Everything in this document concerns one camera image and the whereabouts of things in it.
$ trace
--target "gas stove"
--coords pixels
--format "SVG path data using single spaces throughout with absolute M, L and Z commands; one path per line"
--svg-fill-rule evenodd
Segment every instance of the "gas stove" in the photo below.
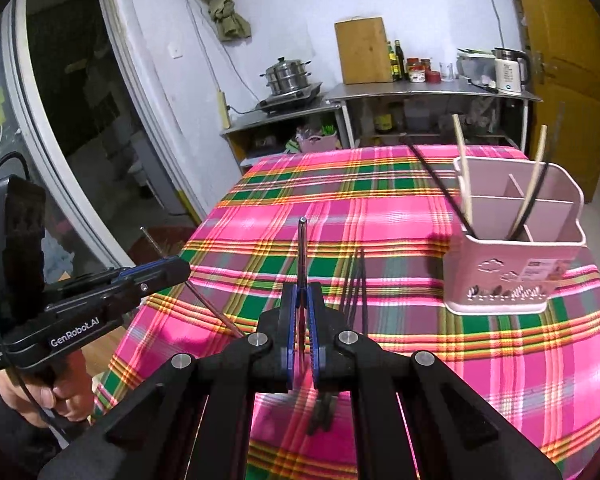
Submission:
M 267 114 L 282 110 L 293 110 L 309 104 L 320 93 L 322 83 L 311 83 L 305 88 L 294 90 L 286 94 L 272 95 L 260 101 L 255 109 Z

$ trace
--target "pink basket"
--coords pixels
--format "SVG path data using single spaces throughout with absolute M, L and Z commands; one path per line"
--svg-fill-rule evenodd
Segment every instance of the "pink basket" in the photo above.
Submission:
M 443 257 L 444 301 L 455 314 L 538 314 L 586 237 L 582 190 L 550 164 L 521 241 L 504 240 L 524 199 L 533 162 L 468 156 L 475 234 L 455 232 Z M 460 159 L 454 168 L 461 189 Z
M 303 153 L 332 152 L 338 149 L 338 133 L 301 139 L 298 144 L 300 144 L 300 151 Z

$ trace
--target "genrobot.ai logo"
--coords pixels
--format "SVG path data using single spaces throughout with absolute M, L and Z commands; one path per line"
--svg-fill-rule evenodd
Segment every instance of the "genrobot.ai logo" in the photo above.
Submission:
M 86 332 L 87 330 L 91 330 L 93 327 L 95 327 L 99 324 L 100 324 L 100 320 L 97 317 L 94 317 L 93 319 L 91 319 L 91 321 L 87 321 L 84 324 L 77 326 L 73 330 L 68 330 L 64 335 L 61 335 L 59 338 L 52 339 L 51 341 L 49 341 L 49 344 L 53 348 L 57 348 L 65 343 L 67 343 L 70 339 Z

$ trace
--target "label sticker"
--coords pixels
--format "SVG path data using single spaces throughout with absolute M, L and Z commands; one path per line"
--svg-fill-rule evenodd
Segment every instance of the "label sticker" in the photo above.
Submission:
M 558 260 L 547 258 L 533 258 L 526 262 L 525 268 L 520 271 L 520 282 L 535 282 L 546 280 L 553 273 Z

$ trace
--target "person's hand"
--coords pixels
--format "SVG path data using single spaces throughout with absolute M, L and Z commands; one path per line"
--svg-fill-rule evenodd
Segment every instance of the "person's hand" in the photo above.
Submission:
M 66 369 L 51 388 L 41 381 L 23 376 L 27 389 L 43 408 L 53 408 L 59 415 L 72 422 L 84 420 L 93 410 L 93 393 L 91 377 L 86 370 L 82 351 L 78 350 L 66 358 Z M 38 415 L 36 407 L 29 397 L 18 386 L 12 383 L 6 370 L 0 371 L 0 395 L 10 408 L 16 410 L 27 422 L 38 428 L 46 428 L 46 424 Z

